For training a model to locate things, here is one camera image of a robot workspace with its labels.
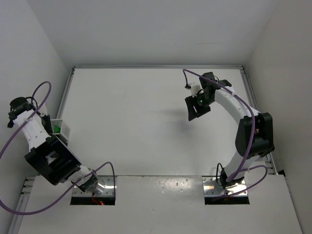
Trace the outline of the dark green 2x2 lego brick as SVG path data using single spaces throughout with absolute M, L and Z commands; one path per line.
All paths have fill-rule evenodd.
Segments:
M 61 132 L 61 127 L 58 125 L 54 126 L 54 134 L 59 134 Z

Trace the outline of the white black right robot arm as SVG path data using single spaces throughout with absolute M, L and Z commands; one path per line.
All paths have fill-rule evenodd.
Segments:
M 236 152 L 227 166 L 222 168 L 218 182 L 222 188 L 240 183 L 254 161 L 275 150 L 273 117 L 251 107 L 234 90 L 226 79 L 220 80 L 213 72 L 197 75 L 199 84 L 186 82 L 191 95 L 185 98 L 188 120 L 199 118 L 221 105 L 238 125 Z

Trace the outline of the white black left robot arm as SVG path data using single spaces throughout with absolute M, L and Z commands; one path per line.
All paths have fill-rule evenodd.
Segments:
M 98 177 L 77 159 L 61 138 L 53 134 L 50 115 L 35 113 L 36 106 L 26 97 L 18 97 L 10 102 L 8 113 L 9 128 L 21 126 L 29 153 L 26 161 L 53 185 L 70 181 L 83 192 L 94 193 Z

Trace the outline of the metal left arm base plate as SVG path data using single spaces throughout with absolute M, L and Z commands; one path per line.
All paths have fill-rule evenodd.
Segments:
M 86 191 L 83 192 L 77 186 L 75 186 L 72 190 L 72 197 L 88 197 L 91 198 L 92 195 L 94 197 L 104 197 L 104 198 L 111 198 L 115 196 L 115 190 L 117 189 L 117 179 L 115 179 L 114 184 L 114 177 L 108 175 L 99 175 L 98 176 L 97 186 L 93 191 Z

